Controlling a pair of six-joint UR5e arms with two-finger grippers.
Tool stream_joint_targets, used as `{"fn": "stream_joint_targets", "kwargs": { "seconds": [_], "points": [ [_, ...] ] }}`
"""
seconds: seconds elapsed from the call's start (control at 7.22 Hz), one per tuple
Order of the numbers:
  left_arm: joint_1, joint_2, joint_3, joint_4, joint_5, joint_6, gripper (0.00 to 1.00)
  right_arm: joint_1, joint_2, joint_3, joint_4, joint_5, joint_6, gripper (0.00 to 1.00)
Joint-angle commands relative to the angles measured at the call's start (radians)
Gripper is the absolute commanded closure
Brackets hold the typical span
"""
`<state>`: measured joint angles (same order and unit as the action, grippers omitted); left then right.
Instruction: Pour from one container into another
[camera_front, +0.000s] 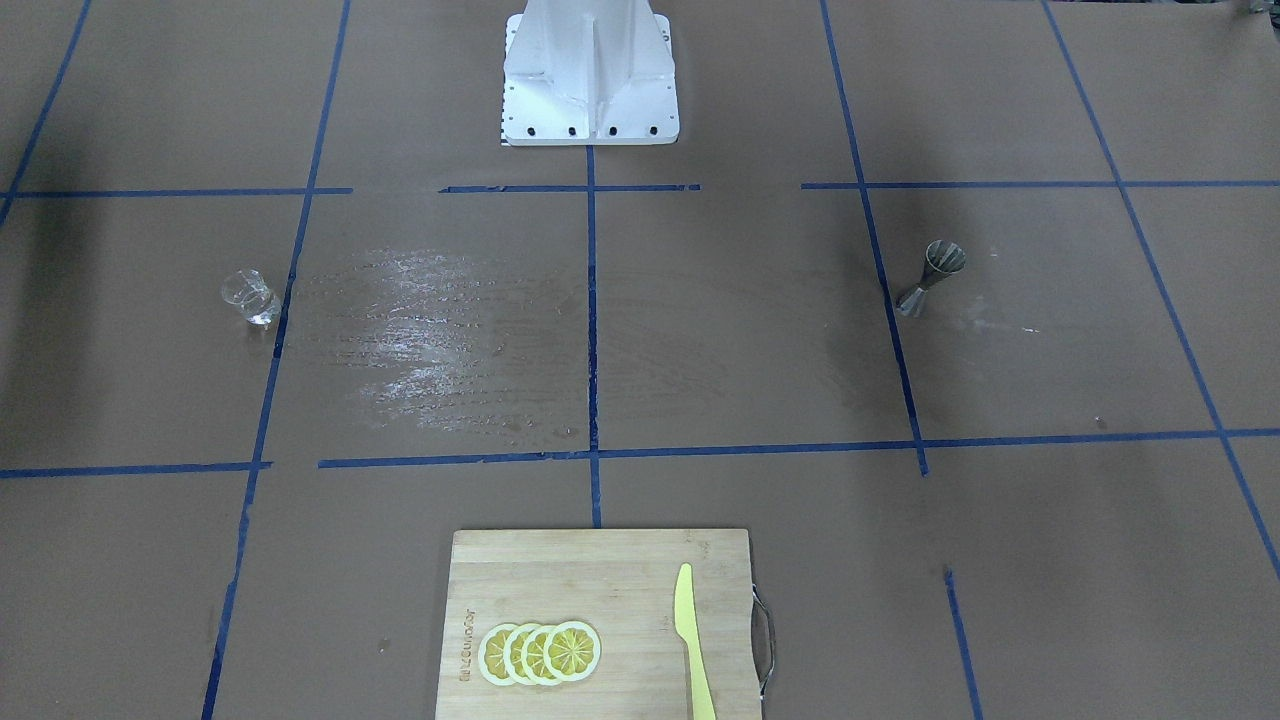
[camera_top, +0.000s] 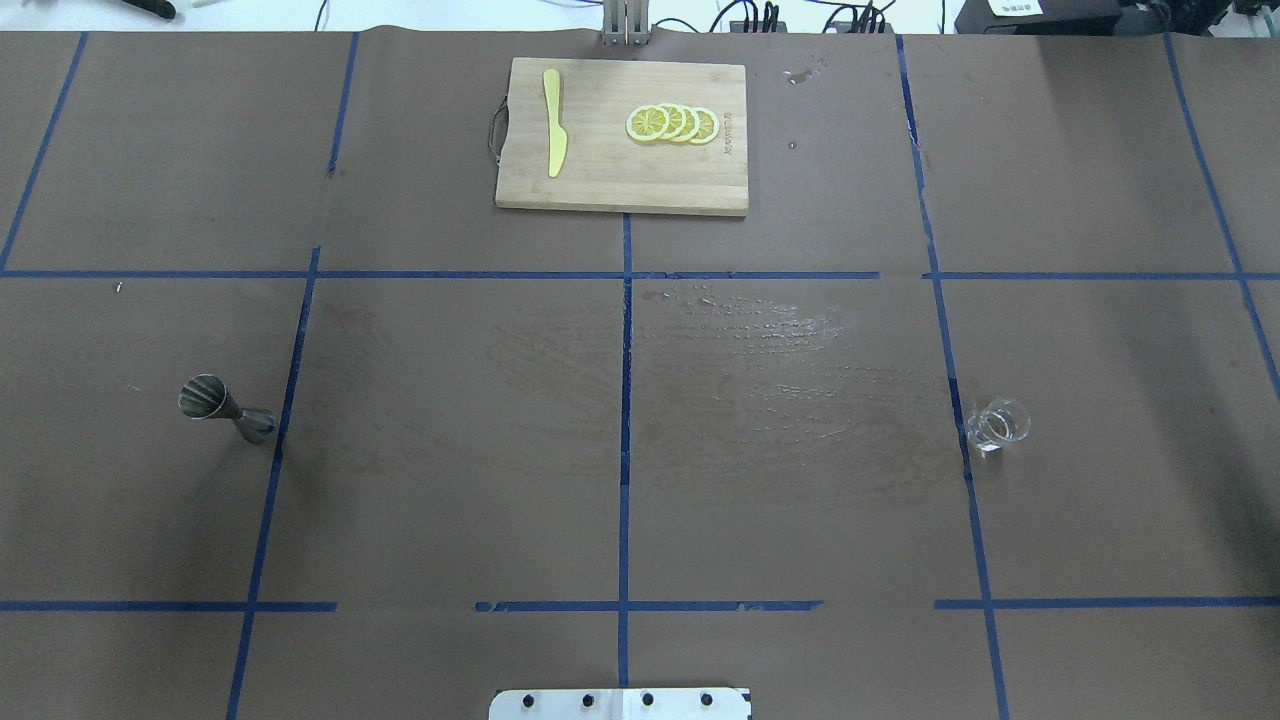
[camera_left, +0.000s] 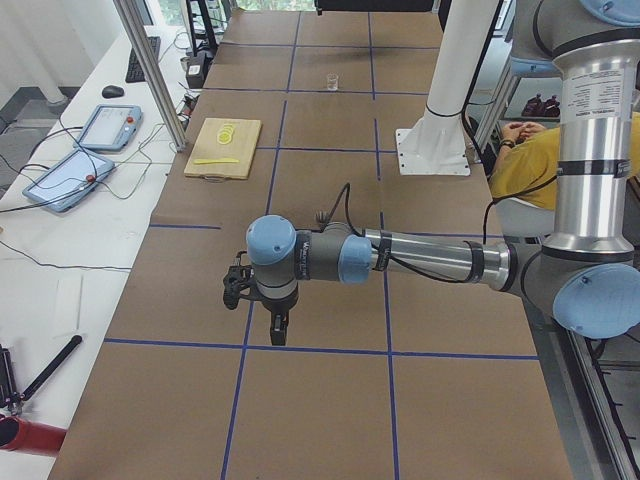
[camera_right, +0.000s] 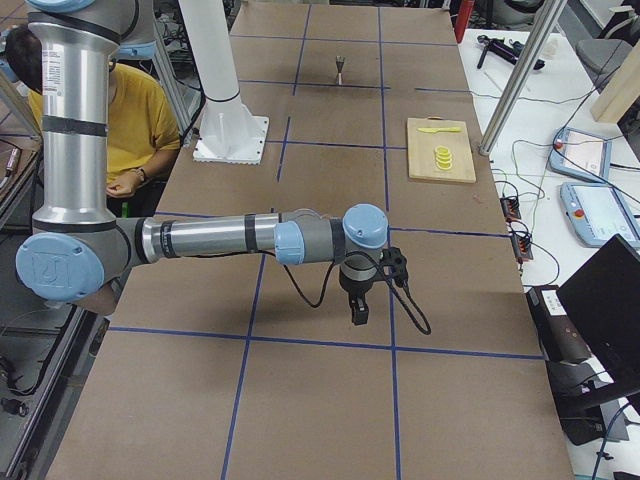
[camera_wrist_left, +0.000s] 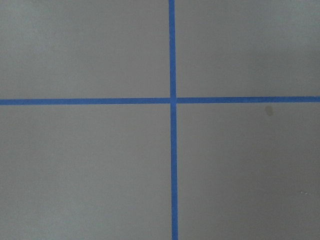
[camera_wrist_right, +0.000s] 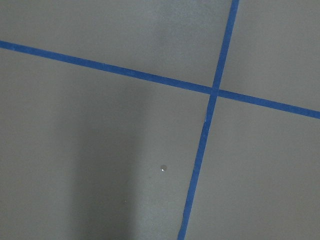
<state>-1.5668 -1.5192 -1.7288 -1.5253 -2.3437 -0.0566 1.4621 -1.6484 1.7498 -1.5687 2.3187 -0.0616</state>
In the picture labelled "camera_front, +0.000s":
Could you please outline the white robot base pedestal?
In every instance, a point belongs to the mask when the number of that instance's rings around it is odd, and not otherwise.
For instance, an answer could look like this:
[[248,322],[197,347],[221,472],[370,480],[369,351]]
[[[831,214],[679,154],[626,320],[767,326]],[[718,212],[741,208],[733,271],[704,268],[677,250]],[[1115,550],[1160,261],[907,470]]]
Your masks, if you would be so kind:
[[681,132],[669,19],[648,1],[529,1],[506,20],[500,141],[655,146]]

